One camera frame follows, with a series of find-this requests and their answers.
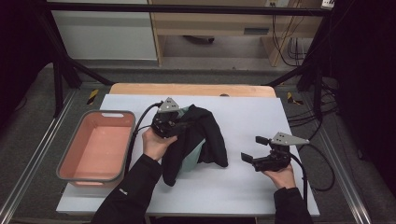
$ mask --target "white tabletop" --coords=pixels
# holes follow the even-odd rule
[[[147,107],[163,101],[164,95],[108,94],[101,109],[130,110],[139,119]],[[160,179],[148,215],[156,216],[244,216],[259,217],[275,213],[273,182],[241,160],[241,152],[254,158],[269,154],[270,147],[257,144],[255,136],[273,138],[277,132],[288,133],[290,127],[278,98],[170,96],[181,107],[196,105],[211,111],[219,124],[227,148],[229,166],[199,163],[190,172],[177,177],[173,187]],[[151,109],[140,127],[149,125],[156,112]],[[142,154],[141,131],[134,144],[132,163]],[[290,152],[299,158],[295,146]],[[302,171],[292,161],[297,187],[303,193]],[[92,214],[111,189],[76,188],[68,184],[57,211],[69,215]],[[308,210],[318,216],[318,206],[308,186]]]

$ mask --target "electrical wire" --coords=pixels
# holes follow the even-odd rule
[[[134,127],[134,132],[132,133],[131,141],[130,141],[129,146],[128,146],[128,153],[127,153],[127,156],[126,156],[126,161],[125,161],[125,164],[124,164],[124,166],[125,166],[124,167],[124,176],[126,176],[128,174],[128,172],[129,172],[129,165],[130,165],[131,159],[132,159],[132,152],[134,151],[134,141],[136,140],[137,134],[139,133],[140,123],[142,122],[143,118],[147,115],[147,113],[150,111],[150,109],[152,107],[155,107],[155,106],[160,107],[162,104],[163,104],[163,101],[161,101],[160,103],[156,103],[156,104],[153,104],[153,105],[149,106],[145,110],[145,112],[143,112],[142,116],[140,117],[139,121],[137,122],[136,126]]]
[[[294,32],[296,31],[297,27],[298,27],[298,26],[300,25],[300,23],[304,20],[304,18],[305,18],[305,16],[303,16],[303,17],[301,18],[301,20],[300,20],[299,22],[297,22],[296,26],[294,26],[294,29],[291,31],[291,33],[290,33],[289,35],[285,35],[285,38],[286,38],[286,37],[290,37],[290,36],[292,36],[292,35],[294,34]]]
[[[297,65],[295,64],[290,64],[288,62],[286,62],[285,58],[283,57],[283,54],[280,50],[280,46],[279,46],[279,42],[277,41],[277,36],[276,36],[276,30],[275,30],[275,24],[276,24],[276,15],[273,15],[273,42],[275,45],[275,48],[277,49],[277,51],[279,52],[280,58],[282,59],[283,63],[285,63],[288,66],[293,66],[296,67]]]
[[[319,125],[318,125],[318,127],[315,129],[315,131],[314,131],[314,132],[311,134],[311,136],[308,138],[309,141],[312,141],[312,139],[313,139],[313,138],[315,137],[315,135],[318,133],[318,131],[319,131],[321,125],[322,125],[322,122],[323,122],[323,119],[320,119],[320,120],[319,120]],[[300,147],[297,149],[297,151],[300,152],[305,146],[307,146],[307,145],[302,145],[302,146],[300,146]]]
[[[303,172],[303,182],[304,182],[304,186],[303,186],[303,199],[305,202],[305,205],[308,206],[308,179],[306,177],[306,171],[305,168],[303,166],[303,164],[300,162],[300,160],[294,156],[293,154],[290,153],[290,156],[300,165],[301,170]]]
[[[291,50],[291,45],[293,40],[297,40],[298,38],[291,38],[289,40],[289,44],[288,44],[288,55],[290,58],[294,59],[294,60],[303,60],[304,58],[300,58],[300,55],[306,55],[306,53],[299,53],[298,50],[295,50],[294,52]]]
[[[323,103],[322,105],[328,105],[328,104],[331,104],[331,103],[335,103],[335,101],[326,102],[326,103]],[[304,114],[307,114],[307,113],[309,113],[309,112],[312,112],[312,111],[314,111],[314,110],[313,110],[313,109],[310,109],[310,110],[307,110],[307,111],[305,111],[305,112],[303,112],[303,113],[301,113],[301,114],[288,116],[288,121],[293,121],[293,120],[290,120],[290,119],[291,119],[291,118],[300,117],[300,116],[302,116],[302,115],[304,115]]]
[[[145,128],[148,128],[149,126],[151,126],[151,125],[143,126],[143,127],[139,128],[139,130],[137,130],[137,131],[140,132],[140,130],[145,129]]]
[[[15,108],[13,112],[15,113],[15,112],[19,111],[20,109],[24,108],[26,106],[26,103],[27,103],[27,97],[24,97],[22,105],[20,105],[18,108]]]
[[[334,172],[334,169],[332,168],[332,165],[330,164],[329,160],[328,160],[327,157],[324,155],[324,153],[321,152],[317,147],[315,147],[315,146],[312,145],[312,144],[307,144],[307,145],[305,145],[305,146],[311,147],[311,148],[313,148],[317,153],[319,153],[320,156],[323,158],[323,160],[326,161],[327,165],[328,165],[329,168],[330,168],[330,171],[332,172],[332,182],[331,182],[331,184],[330,184],[329,187],[324,188],[324,189],[319,189],[319,188],[314,188],[314,187],[311,186],[311,189],[314,189],[314,190],[316,190],[316,191],[321,191],[321,192],[329,191],[330,189],[332,189],[332,187],[334,187],[334,184],[335,184],[335,172]]]
[[[305,120],[303,123],[298,123],[298,124],[294,124],[294,125],[290,125],[291,128],[296,128],[296,127],[300,127],[300,126],[304,126],[305,124],[314,121],[316,118],[312,118],[312,119],[308,119]]]
[[[322,81],[321,83],[321,87],[323,90],[325,90],[326,92],[329,92],[332,94],[332,96],[335,96],[335,94],[337,93],[338,89],[335,89],[333,87],[330,87],[328,84],[326,84],[324,81]]]
[[[323,113],[323,115],[329,115],[329,114],[337,111],[337,109],[338,109],[338,106],[335,106],[335,107],[333,107],[333,108],[331,108],[329,110],[322,111],[322,113]],[[312,116],[304,117],[304,118],[301,118],[301,119],[289,119],[288,122],[289,123],[298,122],[298,121],[303,121],[304,122],[304,123],[298,123],[298,124],[295,124],[295,125],[290,125],[290,127],[292,128],[292,127],[302,126],[302,125],[304,125],[306,123],[309,123],[309,121],[315,120],[316,118],[317,117],[315,115],[312,115]]]
[[[294,50],[296,53],[298,53],[298,38],[296,38],[296,44],[294,45]],[[298,60],[298,58],[296,58],[295,61],[297,65],[300,65],[300,61]]]

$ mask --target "black jacket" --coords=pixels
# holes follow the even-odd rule
[[[203,140],[205,140],[205,143],[202,145],[198,162],[215,162],[221,167],[228,166],[224,138],[210,111],[191,105],[179,119],[179,122],[192,122],[193,125],[184,133],[178,135],[177,141],[170,145],[163,155],[163,181],[165,184],[168,186],[175,185],[183,160]]]
[[[143,154],[105,198],[92,224],[141,224],[161,174],[161,165]],[[274,198],[276,224],[313,223],[298,189],[279,189]]]

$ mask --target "plastic bin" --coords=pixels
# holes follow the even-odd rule
[[[82,117],[57,176],[76,187],[114,188],[122,180],[134,131],[130,111],[93,110]]]

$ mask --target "gray floor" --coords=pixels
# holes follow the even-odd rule
[[[250,37],[216,37],[213,44],[190,37],[174,36],[167,39],[165,57],[162,67],[129,66],[122,69],[107,68],[96,70],[116,82],[156,82],[156,83],[213,83],[213,84],[247,84],[260,85],[279,77],[292,67],[281,64],[271,67],[268,58],[258,38]],[[60,191],[65,183],[55,174],[56,167],[63,155],[64,149],[72,135],[78,119],[91,109],[99,108],[109,87],[92,82],[85,75],[85,81],[75,93],[71,108],[64,116],[64,122],[51,144],[43,150],[39,166],[28,188],[21,190],[21,197],[15,195],[14,187],[19,182],[29,160],[39,150],[37,146],[45,136],[52,122],[54,112],[53,78],[50,69],[44,69],[26,98],[21,103],[22,108],[16,111],[9,122],[0,130],[0,204],[3,208],[11,207],[12,223],[77,223],[87,221],[90,217],[70,217],[55,212],[61,198]],[[276,87],[276,95],[282,100],[288,117],[308,111],[311,107],[312,91],[297,92],[292,78],[285,85]],[[92,89],[99,89],[93,105],[86,105]],[[65,96],[69,89],[65,87]],[[296,99],[302,99],[303,105],[290,104],[287,93],[291,92]],[[324,102],[333,98],[327,96]],[[323,110],[336,106],[335,103],[325,105]],[[308,138],[316,129],[315,122],[292,128],[296,136]],[[320,217],[315,217],[316,223],[396,223],[396,200],[390,194],[374,166],[367,161],[361,161],[356,155],[356,147],[350,138],[348,129],[336,113],[324,118],[320,131],[312,144],[317,146],[328,157],[333,153],[338,156],[343,172],[348,177],[354,190],[358,193],[362,205],[367,210],[371,222],[358,222],[353,204],[348,201],[342,179],[335,182],[334,187],[325,192],[314,194],[318,204]],[[331,172],[322,157],[312,148],[306,147],[300,153],[310,184],[316,188],[326,188],[331,181]],[[273,223],[272,217],[260,217],[262,224]]]

